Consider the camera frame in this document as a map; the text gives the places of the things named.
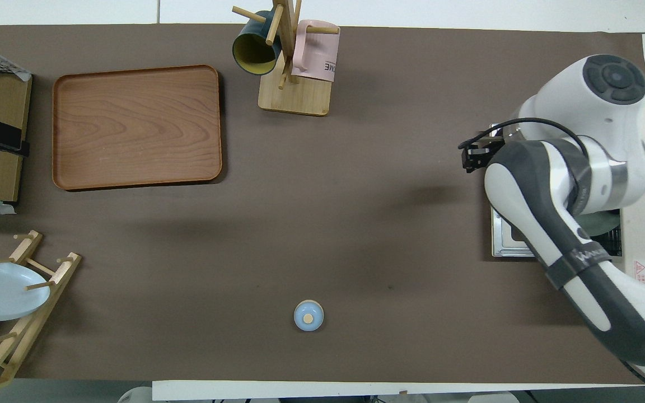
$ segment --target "mug handle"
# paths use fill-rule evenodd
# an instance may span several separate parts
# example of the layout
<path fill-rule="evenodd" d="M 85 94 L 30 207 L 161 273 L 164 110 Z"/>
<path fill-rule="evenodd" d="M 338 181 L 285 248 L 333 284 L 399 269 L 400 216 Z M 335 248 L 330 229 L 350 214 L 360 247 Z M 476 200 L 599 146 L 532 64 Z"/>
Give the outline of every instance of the mug handle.
<path fill-rule="evenodd" d="M 303 57 L 302 53 L 305 49 L 305 35 L 307 34 L 307 28 L 308 26 L 313 26 L 310 24 L 306 24 L 305 26 L 301 26 L 300 24 L 297 25 L 297 31 L 296 31 L 296 38 L 295 38 L 295 51 L 292 53 L 292 64 L 300 69 L 300 71 L 306 71 L 307 67 L 305 67 L 305 62 L 303 62 Z"/>

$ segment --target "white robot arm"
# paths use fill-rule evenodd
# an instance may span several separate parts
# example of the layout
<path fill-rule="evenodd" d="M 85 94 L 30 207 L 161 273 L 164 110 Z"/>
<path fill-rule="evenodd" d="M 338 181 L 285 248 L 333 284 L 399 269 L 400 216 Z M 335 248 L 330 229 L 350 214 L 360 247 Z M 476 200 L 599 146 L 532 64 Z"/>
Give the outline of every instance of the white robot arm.
<path fill-rule="evenodd" d="M 634 64 L 607 54 L 586 57 L 527 100 L 516 119 L 482 135 L 504 127 L 504 146 L 484 176 L 492 206 L 522 232 L 594 336 L 645 375 L 645 285 L 614 267 L 574 219 L 628 206 L 645 191 L 637 127 L 644 94 Z M 469 146 L 482 135 L 460 148 L 479 153 Z"/>

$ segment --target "table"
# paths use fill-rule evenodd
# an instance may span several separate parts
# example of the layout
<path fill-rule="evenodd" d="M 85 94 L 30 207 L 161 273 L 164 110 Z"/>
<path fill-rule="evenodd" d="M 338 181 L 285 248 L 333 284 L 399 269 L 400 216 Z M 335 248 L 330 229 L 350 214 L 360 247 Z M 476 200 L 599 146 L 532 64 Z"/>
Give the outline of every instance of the table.
<path fill-rule="evenodd" d="M 84 257 L 21 376 L 638 383 L 537 263 L 489 257 L 482 175 L 456 145 L 581 57 L 642 64 L 640 35 L 344 27 L 330 115 L 312 118 L 258 109 L 239 29 L 0 26 L 0 53 L 36 74 L 0 254 L 36 229 L 39 261 Z M 200 63 L 222 77 L 217 180 L 54 186 L 57 77 Z M 312 334 L 292 324 L 306 298 L 325 308 Z"/>

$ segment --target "round button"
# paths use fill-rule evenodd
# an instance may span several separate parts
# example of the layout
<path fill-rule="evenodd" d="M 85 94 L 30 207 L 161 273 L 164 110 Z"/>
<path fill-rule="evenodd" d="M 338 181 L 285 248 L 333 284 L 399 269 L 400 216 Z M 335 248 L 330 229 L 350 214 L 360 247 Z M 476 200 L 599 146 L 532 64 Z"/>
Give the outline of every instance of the round button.
<path fill-rule="evenodd" d="M 292 317 L 300 330 L 315 331 L 323 324 L 324 316 L 323 307 L 317 301 L 305 300 L 297 304 Z"/>
<path fill-rule="evenodd" d="M 634 84 L 634 75 L 632 72 L 620 64 L 609 64 L 604 67 L 601 74 L 604 77 L 604 81 L 611 85 L 611 87 L 628 88 Z"/>

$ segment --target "light blue plate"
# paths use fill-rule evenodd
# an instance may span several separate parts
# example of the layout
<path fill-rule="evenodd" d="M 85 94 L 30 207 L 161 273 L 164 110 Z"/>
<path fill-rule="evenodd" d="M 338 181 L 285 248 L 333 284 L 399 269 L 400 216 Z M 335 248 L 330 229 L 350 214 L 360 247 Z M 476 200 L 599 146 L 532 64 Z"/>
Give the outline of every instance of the light blue plate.
<path fill-rule="evenodd" d="M 305 323 L 306 315 L 309 315 L 307 317 L 310 321 L 309 324 Z M 323 324 L 324 317 L 323 307 L 313 300 L 305 300 L 297 304 L 297 308 L 295 308 L 295 313 L 293 314 L 295 325 L 304 331 L 317 330 Z"/>
<path fill-rule="evenodd" d="M 36 311 L 49 298 L 51 290 L 42 287 L 25 291 L 25 287 L 45 281 L 24 266 L 0 263 L 0 321 L 18 319 Z"/>

